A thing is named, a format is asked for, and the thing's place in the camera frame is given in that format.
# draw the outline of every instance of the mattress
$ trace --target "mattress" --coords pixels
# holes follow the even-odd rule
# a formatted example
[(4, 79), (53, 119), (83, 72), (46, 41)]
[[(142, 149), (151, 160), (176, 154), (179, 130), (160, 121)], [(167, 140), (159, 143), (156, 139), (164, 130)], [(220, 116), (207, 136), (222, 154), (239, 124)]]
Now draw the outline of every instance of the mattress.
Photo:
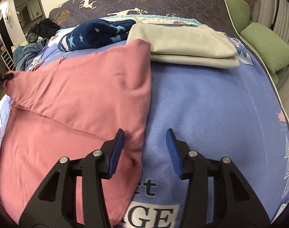
[[(99, 7), (98, 3), (107, 6)], [(172, 210), (166, 225), (179, 225), (188, 182), (180, 181), (174, 173), (165, 144), (168, 128), (205, 157), (230, 157), (272, 219), (280, 205), (289, 200), (289, 122), (264, 65), (247, 46), (240, 45), (224, 0), (70, 0), (50, 13), (57, 22), (62, 18), (64, 28), (97, 17), (128, 17), (140, 23), (207, 24), (237, 38), (238, 53), (247, 59), (232, 70), (152, 63), (143, 175), (120, 225), (141, 226), (142, 218), (148, 220), (145, 227), (152, 227), (155, 209)], [(62, 56), (70, 58), (124, 44), (60, 52), (56, 43), (70, 30), (58, 32), (32, 64), (45, 60), (46, 65)], [(212, 186), (209, 181), (208, 221), (212, 219)], [(143, 210), (133, 212), (136, 206), (144, 207), (148, 214)]]

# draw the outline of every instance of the metal pin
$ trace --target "metal pin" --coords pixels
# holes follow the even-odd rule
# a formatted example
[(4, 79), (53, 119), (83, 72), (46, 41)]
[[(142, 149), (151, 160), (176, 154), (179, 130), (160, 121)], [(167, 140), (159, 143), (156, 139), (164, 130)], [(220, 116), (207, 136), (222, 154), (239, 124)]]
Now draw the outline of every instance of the metal pin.
[(197, 151), (189, 151), (190, 157), (196, 157), (198, 155)]
[(224, 158), (223, 158), (223, 162), (224, 162), (225, 164), (229, 164), (229, 163), (231, 162), (231, 159), (228, 158), (228, 157), (224, 157)]
[(60, 163), (61, 164), (64, 164), (64, 163), (66, 163), (68, 161), (68, 158), (67, 157), (62, 157), (62, 158), (60, 158)]
[(99, 156), (102, 155), (102, 152), (101, 152), (101, 150), (95, 150), (95, 151), (93, 151), (93, 155), (94, 155), (95, 157), (99, 157)]

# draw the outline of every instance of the pink fabric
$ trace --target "pink fabric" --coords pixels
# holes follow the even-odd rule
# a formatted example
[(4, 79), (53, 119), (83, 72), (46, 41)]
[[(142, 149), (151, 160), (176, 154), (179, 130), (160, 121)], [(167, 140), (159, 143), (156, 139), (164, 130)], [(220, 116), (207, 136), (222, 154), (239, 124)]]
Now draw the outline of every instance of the pink fabric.
[[(122, 128), (126, 144), (117, 171), (102, 181), (111, 225), (118, 224), (141, 177), (150, 44), (136, 39), (102, 53), (62, 58), (35, 72), (14, 72), (3, 86), (14, 99), (0, 152), (0, 200), (8, 214), (19, 221), (60, 157), (83, 158)], [(80, 179), (76, 197), (77, 221), (84, 223)]]

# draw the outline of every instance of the star print fabric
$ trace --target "star print fabric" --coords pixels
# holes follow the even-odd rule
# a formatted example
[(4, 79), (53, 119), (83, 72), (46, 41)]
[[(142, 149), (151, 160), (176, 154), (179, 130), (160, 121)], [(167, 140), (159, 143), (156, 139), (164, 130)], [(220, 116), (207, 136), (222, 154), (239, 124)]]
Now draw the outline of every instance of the star print fabric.
[(83, 22), (58, 43), (60, 51), (100, 48), (127, 39), (134, 20), (106, 21), (93, 19)]

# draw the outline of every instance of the folded cream fabric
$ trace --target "folded cream fabric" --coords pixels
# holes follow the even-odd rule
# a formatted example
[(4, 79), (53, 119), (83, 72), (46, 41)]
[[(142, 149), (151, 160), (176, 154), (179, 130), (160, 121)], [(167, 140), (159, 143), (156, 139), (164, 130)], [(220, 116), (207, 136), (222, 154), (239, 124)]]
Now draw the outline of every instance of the folded cream fabric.
[(151, 43), (151, 60), (217, 68), (238, 67), (237, 51), (226, 35), (207, 25), (169, 27), (139, 23), (132, 26), (127, 43)]

